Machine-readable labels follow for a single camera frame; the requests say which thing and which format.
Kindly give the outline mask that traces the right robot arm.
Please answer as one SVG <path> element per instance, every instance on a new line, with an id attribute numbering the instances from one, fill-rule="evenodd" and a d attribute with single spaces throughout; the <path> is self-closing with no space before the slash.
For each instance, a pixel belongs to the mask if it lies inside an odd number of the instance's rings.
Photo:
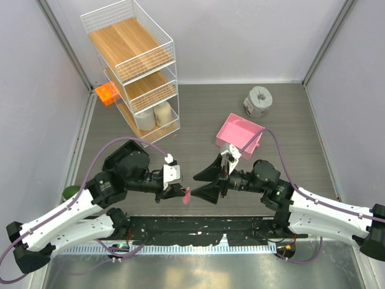
<path id="1" fill-rule="evenodd" d="M 251 171 L 236 170 L 233 157 L 218 155 L 194 175 L 203 186 L 192 196 L 216 204 L 228 190 L 260 193 L 260 201 L 275 211 L 272 229 L 286 237 L 315 235 L 357 246 L 377 261 L 384 261 L 384 206 L 360 207 L 322 197 L 281 179 L 281 173 L 266 160 L 257 160 Z"/>

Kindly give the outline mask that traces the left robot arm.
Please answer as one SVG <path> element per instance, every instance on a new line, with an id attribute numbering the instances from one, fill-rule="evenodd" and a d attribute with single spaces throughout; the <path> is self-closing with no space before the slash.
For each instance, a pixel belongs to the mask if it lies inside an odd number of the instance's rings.
<path id="1" fill-rule="evenodd" d="M 179 165 L 171 155 L 165 160 L 159 173 L 153 174 L 150 157 L 142 150 L 112 154 L 102 171 L 70 199 L 33 221 L 7 225 L 20 271 L 34 272 L 58 252 L 88 240 L 125 238 L 130 223 L 123 211 L 112 205 L 124 200 L 129 191 L 153 193 L 156 202 L 185 196 Z"/>

